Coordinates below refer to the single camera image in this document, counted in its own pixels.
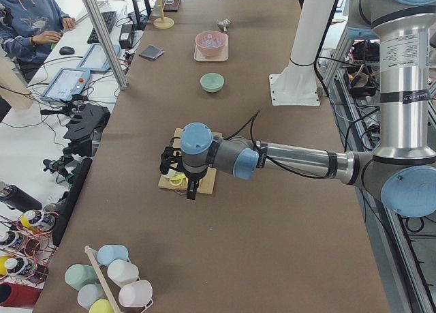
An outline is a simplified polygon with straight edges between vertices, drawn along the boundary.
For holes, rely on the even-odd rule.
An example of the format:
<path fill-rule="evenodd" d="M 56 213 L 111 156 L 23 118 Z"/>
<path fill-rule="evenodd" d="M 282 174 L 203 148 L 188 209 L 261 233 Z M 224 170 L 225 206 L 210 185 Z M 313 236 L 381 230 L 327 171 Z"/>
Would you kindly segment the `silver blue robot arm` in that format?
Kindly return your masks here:
<path fill-rule="evenodd" d="M 209 168 L 249 179 L 278 168 L 310 179 L 338 179 L 409 218 L 435 211 L 435 152 L 427 143 L 429 29 L 435 0 L 350 0 L 348 29 L 369 28 L 380 41 L 380 142 L 371 152 L 341 153 L 214 136 L 203 123 L 181 134 L 178 169 L 187 197 Z"/>

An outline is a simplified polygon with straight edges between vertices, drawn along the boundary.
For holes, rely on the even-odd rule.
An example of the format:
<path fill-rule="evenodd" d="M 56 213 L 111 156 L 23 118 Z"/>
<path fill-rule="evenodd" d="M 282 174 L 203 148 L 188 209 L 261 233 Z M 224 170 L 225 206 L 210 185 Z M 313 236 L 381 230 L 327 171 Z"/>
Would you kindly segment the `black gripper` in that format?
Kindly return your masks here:
<path fill-rule="evenodd" d="M 207 169 L 196 173 L 186 170 L 184 174 L 187 178 L 187 199 L 196 199 L 200 180 L 206 176 Z"/>

